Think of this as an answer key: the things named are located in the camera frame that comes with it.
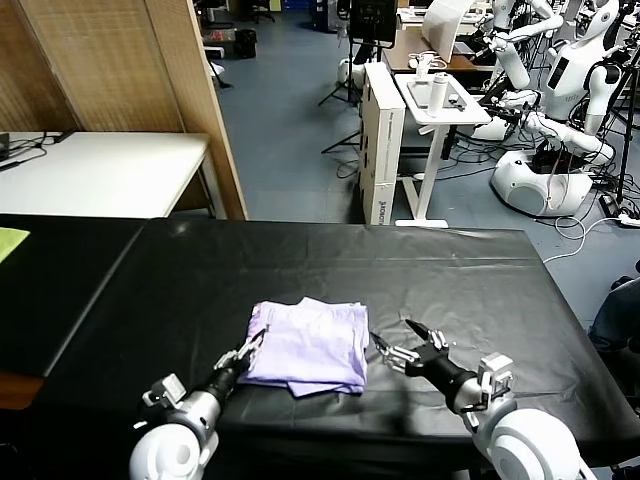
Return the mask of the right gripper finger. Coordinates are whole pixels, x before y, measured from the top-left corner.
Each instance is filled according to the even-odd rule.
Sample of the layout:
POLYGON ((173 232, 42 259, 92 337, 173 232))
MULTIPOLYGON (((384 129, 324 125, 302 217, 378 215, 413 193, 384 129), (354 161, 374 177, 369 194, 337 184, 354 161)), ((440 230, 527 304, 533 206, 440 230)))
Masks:
POLYGON ((391 345, 374 332, 370 333, 370 337, 376 350, 382 356, 383 363, 390 369, 405 374, 408 367, 419 363, 420 356, 416 352, 391 345))
POLYGON ((430 343, 436 351, 447 350, 447 340, 441 330, 431 329, 423 323, 406 319, 405 323, 425 342, 430 343))

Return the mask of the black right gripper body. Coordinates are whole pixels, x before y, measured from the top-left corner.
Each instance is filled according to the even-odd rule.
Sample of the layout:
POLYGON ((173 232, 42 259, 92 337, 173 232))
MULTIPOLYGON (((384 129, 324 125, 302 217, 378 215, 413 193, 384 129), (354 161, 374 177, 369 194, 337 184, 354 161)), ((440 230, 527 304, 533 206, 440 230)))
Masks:
POLYGON ((405 362, 405 375, 426 379, 444 395, 447 403, 453 403, 465 382, 465 370, 449 359, 447 351, 435 347, 417 347, 411 353, 417 357, 405 362))

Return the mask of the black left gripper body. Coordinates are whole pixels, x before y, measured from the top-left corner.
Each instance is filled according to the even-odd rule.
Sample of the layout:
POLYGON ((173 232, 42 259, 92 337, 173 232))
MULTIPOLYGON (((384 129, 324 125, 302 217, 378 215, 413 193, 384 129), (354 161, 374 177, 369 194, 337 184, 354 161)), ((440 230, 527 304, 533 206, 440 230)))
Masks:
POLYGON ((242 362, 215 368, 205 382, 205 390, 217 400, 227 400, 245 371, 242 362))

